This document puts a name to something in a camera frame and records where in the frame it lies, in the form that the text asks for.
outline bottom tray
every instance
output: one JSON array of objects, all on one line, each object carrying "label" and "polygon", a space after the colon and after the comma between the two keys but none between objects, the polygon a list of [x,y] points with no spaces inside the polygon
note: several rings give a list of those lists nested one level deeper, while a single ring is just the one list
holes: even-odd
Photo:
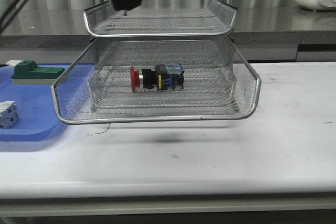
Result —
[{"label": "bottom tray", "polygon": [[60,123],[54,112],[50,85],[13,84],[13,73],[11,67],[0,68],[0,102],[14,101],[19,119],[10,128],[0,129],[0,141],[43,140]]},{"label": "bottom tray", "polygon": [[[184,89],[132,92],[130,67],[179,63]],[[70,124],[242,119],[256,107],[260,79],[226,36],[193,40],[96,40],[54,84],[59,118]]]}]

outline blue tray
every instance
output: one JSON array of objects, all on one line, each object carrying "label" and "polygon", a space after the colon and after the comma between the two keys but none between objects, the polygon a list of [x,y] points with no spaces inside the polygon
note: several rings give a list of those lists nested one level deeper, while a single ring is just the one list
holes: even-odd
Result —
[{"label": "blue tray", "polygon": [[[68,65],[41,65],[67,68]],[[11,67],[0,68],[0,102],[14,101],[19,120],[0,129],[0,141],[40,141],[61,123],[54,110],[50,85],[13,84]]]}]

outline metal mesh organizer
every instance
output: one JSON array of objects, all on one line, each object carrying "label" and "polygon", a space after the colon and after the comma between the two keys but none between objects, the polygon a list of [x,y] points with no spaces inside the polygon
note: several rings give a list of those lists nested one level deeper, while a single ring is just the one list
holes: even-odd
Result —
[{"label": "metal mesh organizer", "polygon": [[110,1],[85,10],[95,37],[222,35],[234,25],[237,10],[219,0],[143,0],[130,11],[115,11]]},{"label": "metal mesh organizer", "polygon": [[[183,66],[184,89],[132,92],[130,66],[165,62]],[[52,86],[57,115],[69,124],[242,119],[259,90],[260,78],[226,36],[99,39]]]}]

